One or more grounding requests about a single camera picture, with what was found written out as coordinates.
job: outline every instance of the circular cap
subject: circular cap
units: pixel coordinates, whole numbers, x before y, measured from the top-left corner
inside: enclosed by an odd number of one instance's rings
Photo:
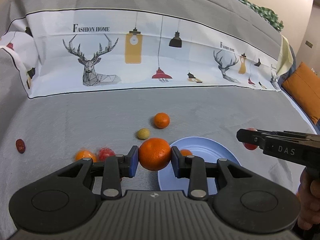
[[[68,204],[69,197],[59,190],[46,190],[36,194],[31,202],[41,211],[56,211]]]
[[[190,192],[193,197],[205,197],[207,193],[202,189],[194,189]]]
[[[272,194],[265,191],[251,191],[242,195],[241,203],[252,211],[268,212],[278,205],[278,200]]]
[[[108,188],[103,191],[103,194],[107,197],[115,197],[119,194],[119,191],[117,191],[115,188]]]

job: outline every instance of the blue plate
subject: blue plate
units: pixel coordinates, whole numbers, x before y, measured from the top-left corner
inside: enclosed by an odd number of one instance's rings
[[[217,163],[219,158],[226,158],[239,164],[239,161],[227,148],[208,138],[185,137],[175,141],[170,146],[177,146],[179,150],[190,150],[193,155],[203,158],[205,162]],[[216,194],[214,178],[208,178],[207,181],[209,194]],[[185,194],[188,194],[189,179],[177,179],[174,176],[171,162],[164,169],[158,171],[158,182],[160,190],[184,190]]]

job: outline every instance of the orange pillow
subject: orange pillow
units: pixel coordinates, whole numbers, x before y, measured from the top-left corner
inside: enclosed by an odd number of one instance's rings
[[[320,119],[320,78],[301,62],[296,71],[282,83],[282,87],[316,124]]]

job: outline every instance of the orange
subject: orange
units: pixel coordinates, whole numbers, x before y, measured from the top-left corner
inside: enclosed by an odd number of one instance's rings
[[[97,161],[97,157],[92,152],[86,149],[82,149],[76,153],[76,161],[79,161],[82,158],[92,158],[94,163]]]
[[[149,171],[159,171],[171,160],[169,143],[160,138],[150,138],[139,147],[139,162]]]
[[[155,126],[158,128],[166,128],[170,123],[170,117],[166,113],[158,113],[153,119]]]
[[[187,149],[183,149],[183,150],[180,150],[181,154],[183,156],[187,156],[187,155],[193,155],[192,152],[190,152],[189,150]]]

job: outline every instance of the hand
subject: hand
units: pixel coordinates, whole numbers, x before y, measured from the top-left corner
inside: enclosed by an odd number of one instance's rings
[[[313,224],[320,223],[320,179],[312,181],[304,169],[300,176],[298,192],[301,202],[298,226],[303,230],[309,230]]]

